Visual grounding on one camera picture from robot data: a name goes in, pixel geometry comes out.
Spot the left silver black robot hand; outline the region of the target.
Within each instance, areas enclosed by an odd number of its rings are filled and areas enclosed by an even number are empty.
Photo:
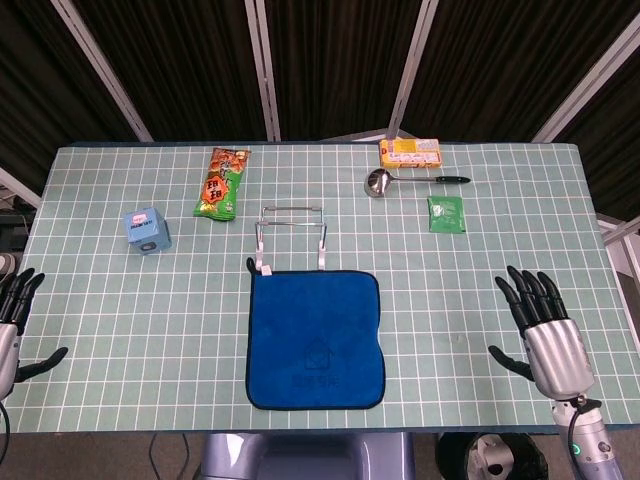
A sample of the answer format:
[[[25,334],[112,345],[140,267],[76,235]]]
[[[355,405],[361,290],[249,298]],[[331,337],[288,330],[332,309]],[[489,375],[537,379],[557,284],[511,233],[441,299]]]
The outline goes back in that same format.
[[[20,274],[11,273],[0,282],[0,401],[23,383],[56,367],[67,355],[68,348],[60,347],[49,358],[21,366],[21,339],[31,311],[36,290],[45,279],[28,268]]]

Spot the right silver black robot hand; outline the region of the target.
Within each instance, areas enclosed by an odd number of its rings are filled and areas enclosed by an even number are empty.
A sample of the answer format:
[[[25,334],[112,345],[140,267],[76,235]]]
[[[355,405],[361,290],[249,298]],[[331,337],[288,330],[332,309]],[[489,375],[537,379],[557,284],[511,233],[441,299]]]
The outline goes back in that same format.
[[[497,276],[520,338],[526,361],[507,356],[499,347],[488,347],[491,356],[507,370],[535,383],[539,392],[555,401],[584,395],[595,378],[579,328],[565,308],[554,281],[509,265],[509,280]]]

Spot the blue towel with black trim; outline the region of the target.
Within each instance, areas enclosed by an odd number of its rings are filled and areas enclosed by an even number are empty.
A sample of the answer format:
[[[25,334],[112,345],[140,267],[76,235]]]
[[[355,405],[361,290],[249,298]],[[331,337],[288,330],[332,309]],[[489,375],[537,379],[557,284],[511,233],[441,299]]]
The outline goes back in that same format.
[[[378,405],[386,369],[376,277],[357,270],[251,277],[245,388],[261,410],[361,410]]]

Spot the green grid tablecloth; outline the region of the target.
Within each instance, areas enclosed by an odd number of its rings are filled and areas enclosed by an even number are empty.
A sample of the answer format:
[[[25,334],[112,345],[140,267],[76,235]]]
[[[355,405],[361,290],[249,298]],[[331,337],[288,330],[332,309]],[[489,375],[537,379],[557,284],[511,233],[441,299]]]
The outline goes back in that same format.
[[[445,175],[364,191],[373,143],[251,147],[230,222],[196,218],[208,145],[60,149],[23,264],[45,274],[21,342],[30,363],[68,348],[6,400],[15,432],[492,427],[545,431],[551,405],[489,355],[522,358],[494,279],[509,265],[547,273],[578,324],[606,421],[640,424],[640,344],[603,244],[578,149],[570,144],[447,144]],[[463,199],[466,232],[429,231],[430,196]],[[321,206],[327,265],[380,285],[383,400],[368,410],[263,411],[245,390],[254,225],[267,205]],[[141,255],[124,216],[154,207],[172,246]],[[265,234],[277,270],[312,269],[318,233]]]

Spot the light blue cube box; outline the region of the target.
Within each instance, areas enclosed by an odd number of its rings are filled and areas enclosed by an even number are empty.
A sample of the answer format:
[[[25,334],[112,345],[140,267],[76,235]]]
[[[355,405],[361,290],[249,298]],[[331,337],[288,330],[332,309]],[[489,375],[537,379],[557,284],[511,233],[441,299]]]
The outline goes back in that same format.
[[[157,253],[172,246],[168,224],[154,207],[127,213],[124,226],[129,245],[141,255]]]

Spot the green sachet packet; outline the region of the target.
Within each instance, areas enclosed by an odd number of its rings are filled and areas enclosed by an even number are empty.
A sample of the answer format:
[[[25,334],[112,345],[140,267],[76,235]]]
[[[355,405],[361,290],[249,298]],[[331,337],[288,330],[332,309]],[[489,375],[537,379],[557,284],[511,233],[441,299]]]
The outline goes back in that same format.
[[[455,196],[430,196],[429,231],[462,234],[466,232],[463,199]]]

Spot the yellow rectangular food box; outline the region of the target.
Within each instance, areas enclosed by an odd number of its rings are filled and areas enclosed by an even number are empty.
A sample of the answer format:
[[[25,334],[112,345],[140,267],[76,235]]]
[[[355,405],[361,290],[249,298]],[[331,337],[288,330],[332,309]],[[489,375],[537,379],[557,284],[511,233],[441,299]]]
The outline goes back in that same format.
[[[439,168],[442,165],[437,139],[395,138],[379,142],[380,163],[386,169]]]

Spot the green orange snack bag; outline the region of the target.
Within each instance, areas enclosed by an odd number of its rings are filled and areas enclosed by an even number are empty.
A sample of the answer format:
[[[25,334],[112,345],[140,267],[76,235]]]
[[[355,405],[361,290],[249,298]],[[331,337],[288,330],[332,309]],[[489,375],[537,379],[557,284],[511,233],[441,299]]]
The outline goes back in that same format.
[[[194,217],[235,219],[237,192],[250,154],[249,150],[213,149]]]

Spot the lavender robot torso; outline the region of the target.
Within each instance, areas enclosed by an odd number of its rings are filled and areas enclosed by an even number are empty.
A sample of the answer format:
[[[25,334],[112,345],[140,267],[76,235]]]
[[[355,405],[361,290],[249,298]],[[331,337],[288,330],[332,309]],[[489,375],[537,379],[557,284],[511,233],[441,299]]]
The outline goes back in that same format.
[[[214,433],[193,480],[415,480],[411,435]]]

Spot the dark brown curtain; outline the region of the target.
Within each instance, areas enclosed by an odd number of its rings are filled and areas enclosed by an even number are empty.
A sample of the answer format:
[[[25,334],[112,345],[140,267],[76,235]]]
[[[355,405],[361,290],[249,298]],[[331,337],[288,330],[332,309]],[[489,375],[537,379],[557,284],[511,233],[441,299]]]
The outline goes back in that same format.
[[[72,0],[151,137],[263,140],[244,0]],[[264,0],[282,137],[388,126],[421,0]],[[640,0],[438,0],[401,122],[530,141]],[[50,0],[0,0],[0,168],[41,193],[58,148],[135,133]],[[558,134],[595,209],[640,215],[640,49]]]

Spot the white partition post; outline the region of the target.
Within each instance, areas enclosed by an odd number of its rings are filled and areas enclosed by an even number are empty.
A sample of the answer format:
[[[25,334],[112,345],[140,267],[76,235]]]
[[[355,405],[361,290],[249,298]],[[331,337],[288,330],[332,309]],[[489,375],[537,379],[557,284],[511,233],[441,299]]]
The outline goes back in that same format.
[[[597,222],[613,268],[640,278],[640,215],[622,221],[598,213]]]
[[[72,0],[49,0],[140,142],[154,139]]]
[[[244,0],[268,142],[279,142],[277,96],[265,0]]]
[[[34,208],[38,209],[40,207],[42,198],[2,167],[0,167],[0,184]]]
[[[390,122],[386,131],[386,137],[388,139],[394,139],[399,134],[438,5],[439,0],[422,0],[421,2]]]
[[[590,67],[570,94],[535,134],[531,142],[553,143],[558,135],[639,48],[640,11]]]

